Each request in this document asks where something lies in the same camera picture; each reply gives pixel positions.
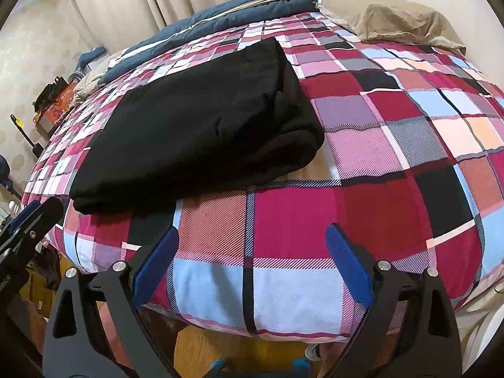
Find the silver screw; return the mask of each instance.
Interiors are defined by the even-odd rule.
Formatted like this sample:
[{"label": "silver screw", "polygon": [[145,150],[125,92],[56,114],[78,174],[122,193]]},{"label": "silver screw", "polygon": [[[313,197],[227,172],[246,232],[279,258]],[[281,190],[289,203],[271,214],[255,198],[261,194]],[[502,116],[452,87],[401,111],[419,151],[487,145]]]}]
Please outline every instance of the silver screw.
[{"label": "silver screw", "polygon": [[67,276],[69,279],[71,279],[72,277],[75,277],[76,275],[77,275],[77,269],[75,267],[70,267],[65,272],[65,276]]},{"label": "silver screw", "polygon": [[126,268],[126,263],[125,263],[124,261],[116,261],[116,262],[112,265],[112,269],[113,269],[115,272],[121,272],[121,271],[123,271],[125,268]]},{"label": "silver screw", "polygon": [[378,268],[380,270],[383,270],[384,272],[387,272],[392,268],[392,265],[386,260],[380,260],[378,262]]},{"label": "silver screw", "polygon": [[430,275],[430,277],[437,277],[438,276],[438,270],[436,270],[434,267],[429,267],[427,269],[427,274]]}]

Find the beige pillow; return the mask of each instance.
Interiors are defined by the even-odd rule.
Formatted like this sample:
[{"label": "beige pillow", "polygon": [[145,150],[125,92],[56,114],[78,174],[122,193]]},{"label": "beige pillow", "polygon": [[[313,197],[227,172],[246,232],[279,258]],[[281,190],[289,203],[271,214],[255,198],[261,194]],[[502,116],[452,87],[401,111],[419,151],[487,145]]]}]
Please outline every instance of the beige pillow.
[{"label": "beige pillow", "polygon": [[319,0],[318,8],[364,41],[386,40],[466,52],[446,17],[422,4],[405,0]]},{"label": "beige pillow", "polygon": [[98,81],[107,72],[108,63],[110,60],[119,57],[121,51],[116,52],[112,56],[103,60],[95,69],[89,71],[84,78],[82,78],[74,88],[74,98],[73,102],[75,104],[80,104],[89,97],[95,90],[98,89]]}]

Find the black folded blanket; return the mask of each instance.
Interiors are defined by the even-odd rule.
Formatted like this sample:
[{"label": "black folded blanket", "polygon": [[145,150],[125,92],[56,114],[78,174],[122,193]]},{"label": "black folded blanket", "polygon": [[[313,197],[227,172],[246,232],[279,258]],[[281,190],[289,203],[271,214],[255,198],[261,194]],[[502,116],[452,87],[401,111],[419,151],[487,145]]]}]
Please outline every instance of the black folded blanket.
[{"label": "black folded blanket", "polygon": [[324,131],[274,38],[129,91],[70,197],[84,214],[261,184],[306,166]]}]

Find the mattress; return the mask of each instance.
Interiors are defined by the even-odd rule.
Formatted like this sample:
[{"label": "mattress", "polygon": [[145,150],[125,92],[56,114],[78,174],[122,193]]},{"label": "mattress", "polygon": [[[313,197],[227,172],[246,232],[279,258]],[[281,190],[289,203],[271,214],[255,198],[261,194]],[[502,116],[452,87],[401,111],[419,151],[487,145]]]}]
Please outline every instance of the mattress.
[{"label": "mattress", "polygon": [[[267,37],[279,41],[324,127],[311,164],[265,185],[167,201],[149,215],[73,209],[72,180],[128,90]],[[502,91],[451,52],[368,44],[314,12],[262,21],[163,53],[90,95],[52,137],[23,204],[61,199],[65,217],[47,238],[87,272],[177,227],[180,247],[154,310],[217,331],[331,341],[351,336],[364,314],[327,251],[331,223],[400,270],[436,267],[456,308],[495,274],[504,259],[503,106]]]}]

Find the shoe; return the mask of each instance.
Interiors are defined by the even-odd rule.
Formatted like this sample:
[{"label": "shoe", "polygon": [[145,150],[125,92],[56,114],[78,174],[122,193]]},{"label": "shoe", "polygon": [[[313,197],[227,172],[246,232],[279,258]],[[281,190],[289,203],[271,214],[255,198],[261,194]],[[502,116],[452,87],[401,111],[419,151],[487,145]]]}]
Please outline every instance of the shoe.
[{"label": "shoe", "polygon": [[308,344],[304,350],[304,356],[310,361],[322,361],[320,357],[320,344]]}]

